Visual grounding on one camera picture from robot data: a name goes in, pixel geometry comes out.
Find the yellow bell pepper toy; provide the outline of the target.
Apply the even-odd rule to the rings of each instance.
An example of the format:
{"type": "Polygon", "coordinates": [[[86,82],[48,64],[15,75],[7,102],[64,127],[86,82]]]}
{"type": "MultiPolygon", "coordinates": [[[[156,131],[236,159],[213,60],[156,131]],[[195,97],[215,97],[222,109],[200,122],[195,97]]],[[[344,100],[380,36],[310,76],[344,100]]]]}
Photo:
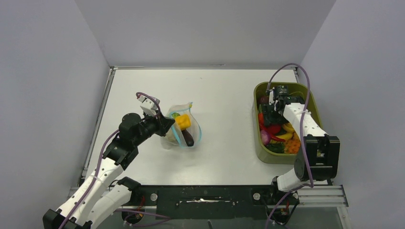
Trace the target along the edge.
{"type": "Polygon", "coordinates": [[[178,127],[181,131],[189,128],[192,125],[190,117],[187,114],[182,114],[182,115],[176,117],[175,123],[178,125],[178,127]]]}

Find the clear zip top bag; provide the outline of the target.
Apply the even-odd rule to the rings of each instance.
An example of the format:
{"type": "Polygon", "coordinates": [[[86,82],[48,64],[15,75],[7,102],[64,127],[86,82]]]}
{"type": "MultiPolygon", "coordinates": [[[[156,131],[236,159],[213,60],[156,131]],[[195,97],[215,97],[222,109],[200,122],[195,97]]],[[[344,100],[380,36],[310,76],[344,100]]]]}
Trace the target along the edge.
{"type": "Polygon", "coordinates": [[[165,149],[174,147],[194,148],[202,137],[202,130],[192,115],[193,103],[173,105],[166,113],[166,117],[174,119],[175,123],[169,128],[160,142],[165,149]]]}

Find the dark purple eggplant toy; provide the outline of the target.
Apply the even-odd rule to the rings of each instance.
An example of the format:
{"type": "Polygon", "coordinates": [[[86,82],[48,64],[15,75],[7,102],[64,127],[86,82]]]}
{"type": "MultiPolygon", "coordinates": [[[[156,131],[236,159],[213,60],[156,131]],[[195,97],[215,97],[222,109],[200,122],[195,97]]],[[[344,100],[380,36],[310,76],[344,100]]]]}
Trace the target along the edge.
{"type": "Polygon", "coordinates": [[[187,131],[187,129],[184,129],[181,131],[182,135],[184,137],[185,143],[188,147],[194,146],[194,138],[193,136],[187,131]]]}

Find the green custard apple toy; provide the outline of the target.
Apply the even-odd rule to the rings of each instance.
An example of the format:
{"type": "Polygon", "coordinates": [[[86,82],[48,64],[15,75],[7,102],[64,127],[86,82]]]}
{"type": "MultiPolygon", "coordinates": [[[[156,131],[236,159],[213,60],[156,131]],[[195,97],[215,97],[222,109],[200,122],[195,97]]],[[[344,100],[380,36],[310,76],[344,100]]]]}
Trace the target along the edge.
{"type": "Polygon", "coordinates": [[[179,113],[173,113],[171,116],[173,117],[173,119],[175,119],[176,117],[180,116],[180,114],[179,113]]]}

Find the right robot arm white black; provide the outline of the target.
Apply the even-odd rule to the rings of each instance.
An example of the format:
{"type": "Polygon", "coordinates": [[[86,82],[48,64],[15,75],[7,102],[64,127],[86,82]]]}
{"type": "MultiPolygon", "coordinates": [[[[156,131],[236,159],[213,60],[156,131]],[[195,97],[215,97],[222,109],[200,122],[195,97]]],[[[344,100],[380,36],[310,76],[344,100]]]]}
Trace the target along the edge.
{"type": "Polygon", "coordinates": [[[276,177],[277,185],[268,191],[269,199],[279,204],[288,197],[287,191],[312,187],[314,181],[335,178],[341,143],[337,136],[329,135],[313,119],[308,110],[310,92],[305,97],[292,96],[287,85],[278,85],[267,89],[266,93],[269,102],[264,106],[265,122],[291,124],[300,142],[294,167],[276,177]]]}

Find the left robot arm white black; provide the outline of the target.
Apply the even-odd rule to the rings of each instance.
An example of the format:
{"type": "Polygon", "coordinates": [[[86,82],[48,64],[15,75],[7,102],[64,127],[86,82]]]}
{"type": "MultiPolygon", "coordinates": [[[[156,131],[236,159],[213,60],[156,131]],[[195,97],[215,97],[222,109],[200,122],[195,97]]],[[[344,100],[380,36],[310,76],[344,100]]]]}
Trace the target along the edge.
{"type": "Polygon", "coordinates": [[[126,114],[114,133],[104,142],[95,170],[78,190],[57,210],[43,216],[46,229],[95,229],[120,206],[130,201],[139,182],[124,177],[111,192],[108,186],[121,175],[138,155],[138,146],[153,135],[165,136],[175,124],[163,115],[141,118],[126,114]]]}

